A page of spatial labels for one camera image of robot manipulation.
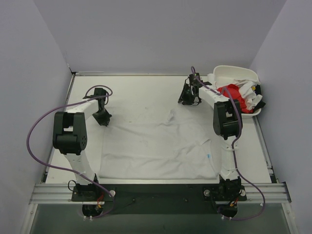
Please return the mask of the white plastic laundry basket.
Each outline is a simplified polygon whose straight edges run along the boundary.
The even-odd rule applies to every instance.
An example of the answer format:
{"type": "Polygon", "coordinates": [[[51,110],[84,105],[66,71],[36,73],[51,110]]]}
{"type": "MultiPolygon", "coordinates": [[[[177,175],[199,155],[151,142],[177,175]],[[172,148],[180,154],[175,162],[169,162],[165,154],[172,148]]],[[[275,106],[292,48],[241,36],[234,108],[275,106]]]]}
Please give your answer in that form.
{"type": "MultiPolygon", "coordinates": [[[[258,81],[260,85],[258,75],[254,71],[247,69],[247,68],[220,65],[214,68],[214,71],[212,72],[212,74],[216,75],[217,77],[227,76],[231,78],[250,78],[252,81],[258,81]]],[[[258,115],[260,112],[261,112],[261,109],[256,111],[254,114],[242,113],[242,117],[251,118],[253,116],[258,115]]]]}

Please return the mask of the white t shirt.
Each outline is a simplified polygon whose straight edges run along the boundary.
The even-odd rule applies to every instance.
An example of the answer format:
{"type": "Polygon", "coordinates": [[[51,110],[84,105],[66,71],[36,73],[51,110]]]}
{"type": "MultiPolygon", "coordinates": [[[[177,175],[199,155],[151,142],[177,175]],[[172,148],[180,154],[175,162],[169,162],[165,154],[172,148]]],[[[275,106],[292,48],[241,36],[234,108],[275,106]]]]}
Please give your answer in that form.
{"type": "Polygon", "coordinates": [[[174,108],[166,118],[119,123],[103,135],[99,176],[106,179],[214,180],[212,139],[188,109],[174,108]]]}

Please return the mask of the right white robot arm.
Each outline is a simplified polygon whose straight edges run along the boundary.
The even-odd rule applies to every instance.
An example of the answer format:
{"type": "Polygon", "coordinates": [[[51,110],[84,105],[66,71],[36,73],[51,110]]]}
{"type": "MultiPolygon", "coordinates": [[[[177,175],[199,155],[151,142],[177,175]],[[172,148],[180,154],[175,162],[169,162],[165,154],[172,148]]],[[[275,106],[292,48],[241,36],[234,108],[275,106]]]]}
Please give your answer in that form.
{"type": "Polygon", "coordinates": [[[220,92],[209,82],[204,82],[199,73],[192,71],[184,81],[178,103],[183,105],[199,105],[202,101],[213,109],[213,130],[221,137],[221,169],[220,176],[224,180],[236,180],[237,160],[236,142],[242,133],[242,116],[240,103],[233,99],[227,88],[220,92]]]}

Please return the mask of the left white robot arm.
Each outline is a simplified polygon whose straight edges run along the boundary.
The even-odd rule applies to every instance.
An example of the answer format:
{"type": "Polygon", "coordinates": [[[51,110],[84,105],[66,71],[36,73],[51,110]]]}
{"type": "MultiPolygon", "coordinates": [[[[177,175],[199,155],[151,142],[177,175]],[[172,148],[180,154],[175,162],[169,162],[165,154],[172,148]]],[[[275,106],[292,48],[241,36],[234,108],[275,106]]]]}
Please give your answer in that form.
{"type": "Polygon", "coordinates": [[[56,112],[53,126],[53,147],[70,163],[70,172],[75,174],[76,183],[84,186],[82,194],[88,200],[96,200],[100,194],[96,173],[91,169],[86,156],[88,142],[86,120],[93,117],[99,126],[108,126],[112,115],[106,110],[112,89],[96,85],[88,89],[92,95],[85,95],[82,101],[69,105],[69,110],[56,112]]]}

